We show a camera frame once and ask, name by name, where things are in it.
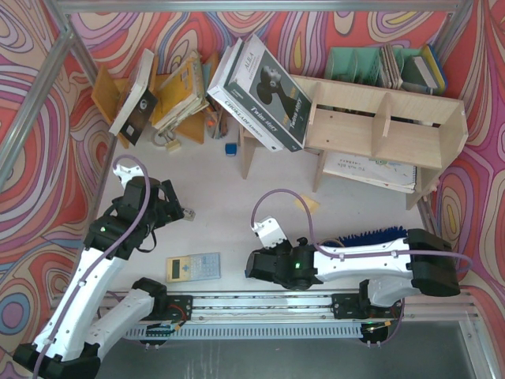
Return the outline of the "blue microfibre duster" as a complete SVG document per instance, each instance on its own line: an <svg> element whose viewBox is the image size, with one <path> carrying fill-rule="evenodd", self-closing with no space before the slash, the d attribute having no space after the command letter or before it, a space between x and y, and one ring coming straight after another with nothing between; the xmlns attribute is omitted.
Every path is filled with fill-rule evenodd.
<svg viewBox="0 0 505 379"><path fill-rule="evenodd" d="M387 227L374 231L366 231L358 234L351 234L344 237L339 237L338 240L345 247L353 246L370 246L381 243L391 242L398 238L405 238L407 229L404 227Z"/></svg>

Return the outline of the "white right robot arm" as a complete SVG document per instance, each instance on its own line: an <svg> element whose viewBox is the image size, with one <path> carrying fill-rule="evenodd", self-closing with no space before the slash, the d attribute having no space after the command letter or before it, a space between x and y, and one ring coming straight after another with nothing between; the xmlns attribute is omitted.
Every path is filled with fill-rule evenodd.
<svg viewBox="0 0 505 379"><path fill-rule="evenodd" d="M360 280L357 308L389 308L412 295L459 295L455 258L449 242L423 229L389 231L345 238L342 247L315 247L287 239L250 253L245 276L305 291L347 277Z"/></svg>

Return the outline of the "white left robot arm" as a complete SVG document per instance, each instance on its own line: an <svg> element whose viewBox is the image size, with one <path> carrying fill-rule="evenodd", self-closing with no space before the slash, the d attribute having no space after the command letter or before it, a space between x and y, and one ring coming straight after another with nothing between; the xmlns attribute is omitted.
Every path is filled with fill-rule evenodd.
<svg viewBox="0 0 505 379"><path fill-rule="evenodd" d="M169 180L136 176L124 189L91 223L75 275L47 325L14 351L14 362L35 377L93 378L107 352L138 321L169 316L166 286L145 277L112 310L95 316L132 252L156 229L183 217Z"/></svg>

